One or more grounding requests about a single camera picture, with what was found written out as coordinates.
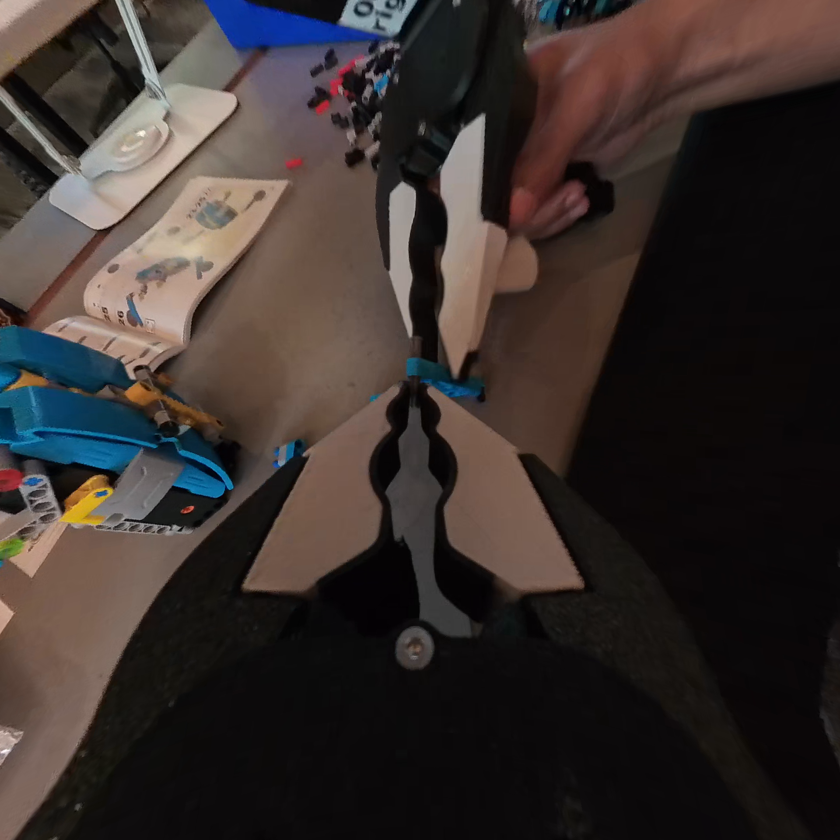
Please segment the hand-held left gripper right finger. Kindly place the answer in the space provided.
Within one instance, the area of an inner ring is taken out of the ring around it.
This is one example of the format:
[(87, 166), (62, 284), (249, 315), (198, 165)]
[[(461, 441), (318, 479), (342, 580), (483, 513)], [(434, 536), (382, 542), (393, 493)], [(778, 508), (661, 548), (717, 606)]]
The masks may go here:
[(516, 447), (437, 388), (420, 400), (440, 486), (434, 574), (445, 596), (577, 592), (584, 578)]

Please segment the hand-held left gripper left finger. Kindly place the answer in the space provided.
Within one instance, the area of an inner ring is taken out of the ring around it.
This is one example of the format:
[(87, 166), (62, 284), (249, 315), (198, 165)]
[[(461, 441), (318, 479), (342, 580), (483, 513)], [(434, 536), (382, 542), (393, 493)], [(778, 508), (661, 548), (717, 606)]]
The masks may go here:
[(308, 595), (390, 532), (386, 492), (402, 466), (409, 396), (393, 385), (309, 449), (244, 591)]

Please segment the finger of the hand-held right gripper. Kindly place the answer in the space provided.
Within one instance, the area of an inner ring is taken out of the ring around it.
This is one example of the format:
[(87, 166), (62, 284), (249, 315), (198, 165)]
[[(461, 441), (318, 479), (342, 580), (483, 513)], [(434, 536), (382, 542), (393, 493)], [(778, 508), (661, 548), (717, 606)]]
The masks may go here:
[(423, 339), (423, 359), (438, 359), (438, 198), (400, 182), (388, 201), (388, 274), (408, 338)]
[(454, 378), (476, 353), (487, 321), (508, 233), (486, 220), (484, 186), (487, 116), (481, 113), (458, 134), (439, 175), (439, 196), (447, 216), (440, 258), (443, 296), (437, 315), (439, 338)]

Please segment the long blue perforated beam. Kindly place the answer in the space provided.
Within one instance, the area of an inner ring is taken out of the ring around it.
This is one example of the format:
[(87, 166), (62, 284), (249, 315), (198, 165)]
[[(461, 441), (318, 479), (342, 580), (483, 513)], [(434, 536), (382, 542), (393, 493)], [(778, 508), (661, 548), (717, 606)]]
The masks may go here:
[(446, 396), (475, 399), (483, 403), (487, 399), (484, 381), (476, 376), (470, 376), (462, 381), (456, 380), (446, 365), (413, 356), (406, 361), (406, 378), (419, 380), (421, 384), (437, 388)]

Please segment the person's right forearm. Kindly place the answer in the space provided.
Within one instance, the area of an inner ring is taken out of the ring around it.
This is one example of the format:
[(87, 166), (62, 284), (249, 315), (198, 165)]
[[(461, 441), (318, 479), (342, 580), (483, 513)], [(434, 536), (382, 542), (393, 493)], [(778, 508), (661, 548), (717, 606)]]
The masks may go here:
[(838, 81), (838, 1), (663, 2), (655, 112), (685, 116)]

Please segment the grey desk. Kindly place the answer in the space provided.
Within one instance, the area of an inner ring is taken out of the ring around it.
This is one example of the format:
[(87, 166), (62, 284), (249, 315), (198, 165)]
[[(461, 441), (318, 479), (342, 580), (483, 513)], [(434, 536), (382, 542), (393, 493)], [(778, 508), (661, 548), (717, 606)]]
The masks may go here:
[[(180, 538), (70, 530), (34, 576), (2, 568), (2, 838), (66, 835), (129, 745), (209, 671), (277, 638), (289, 603), (243, 593), (247, 526), (270, 516), (270, 451), (319, 441), (393, 385), (407, 352), (375, 233), (374, 175), (348, 170), (343, 136), (306, 109), (314, 48), (273, 49), (237, 84), (239, 108), (182, 174), (98, 245), (38, 313), (76, 313), (93, 273), (195, 175), (282, 177), (303, 158), (250, 251), (205, 299), (169, 370), (243, 450), (230, 502)], [(500, 435), (566, 470), (662, 194), (670, 153), (610, 174), (615, 212), (538, 246), (540, 278), (497, 298), (480, 361)]]

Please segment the person's right hand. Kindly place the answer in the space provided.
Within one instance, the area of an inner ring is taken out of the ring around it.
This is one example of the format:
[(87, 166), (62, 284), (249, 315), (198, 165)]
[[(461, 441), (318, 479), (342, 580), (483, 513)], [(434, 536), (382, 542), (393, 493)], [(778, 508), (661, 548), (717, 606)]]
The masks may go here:
[(591, 204), (571, 163), (610, 167), (660, 125), (688, 119), (674, 85), (689, 13), (644, 2), (531, 43), (538, 97), (511, 179), (511, 231), (544, 239), (570, 227)]

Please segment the pile of small building bricks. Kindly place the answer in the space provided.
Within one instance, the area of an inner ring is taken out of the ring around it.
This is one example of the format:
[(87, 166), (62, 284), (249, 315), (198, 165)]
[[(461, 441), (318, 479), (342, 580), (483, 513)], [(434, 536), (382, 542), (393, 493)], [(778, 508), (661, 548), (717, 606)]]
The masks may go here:
[(367, 162), (377, 171), (381, 160), (384, 101), (396, 77), (400, 48), (393, 40), (373, 40), (366, 51), (341, 64), (329, 48), (310, 76), (320, 80), (307, 101), (308, 110), (327, 113), (348, 142), (344, 163), (353, 169)]

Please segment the blue plastic bin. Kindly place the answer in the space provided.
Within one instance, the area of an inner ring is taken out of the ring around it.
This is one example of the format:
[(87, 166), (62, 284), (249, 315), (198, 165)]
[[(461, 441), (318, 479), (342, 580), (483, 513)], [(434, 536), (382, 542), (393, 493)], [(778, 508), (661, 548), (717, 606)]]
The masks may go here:
[(205, 1), (236, 49), (360, 44), (373, 36), (246, 1)]

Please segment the instruction booklet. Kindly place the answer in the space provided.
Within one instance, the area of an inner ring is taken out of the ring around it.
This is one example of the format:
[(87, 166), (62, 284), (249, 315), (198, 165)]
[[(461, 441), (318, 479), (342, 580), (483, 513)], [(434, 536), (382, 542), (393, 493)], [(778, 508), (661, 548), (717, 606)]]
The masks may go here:
[(189, 344), (193, 316), (266, 225), (288, 180), (198, 176), (83, 293), (84, 313), (44, 333), (157, 370)]

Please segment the black perforated chair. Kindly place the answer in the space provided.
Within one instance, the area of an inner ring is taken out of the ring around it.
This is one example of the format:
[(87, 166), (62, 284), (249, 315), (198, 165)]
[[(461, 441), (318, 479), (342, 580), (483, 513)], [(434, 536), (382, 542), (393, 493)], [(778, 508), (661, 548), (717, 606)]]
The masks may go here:
[(838, 153), (837, 82), (691, 120), (568, 473), (814, 838), (838, 838)]

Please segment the blue brick-built toy model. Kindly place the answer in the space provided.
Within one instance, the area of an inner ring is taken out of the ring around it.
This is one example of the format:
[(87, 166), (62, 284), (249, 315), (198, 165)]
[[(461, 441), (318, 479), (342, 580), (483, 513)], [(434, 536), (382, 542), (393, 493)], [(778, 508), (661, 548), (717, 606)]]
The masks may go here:
[(228, 502), (238, 445), (146, 365), (1, 331), (2, 558), (57, 524), (189, 533)]

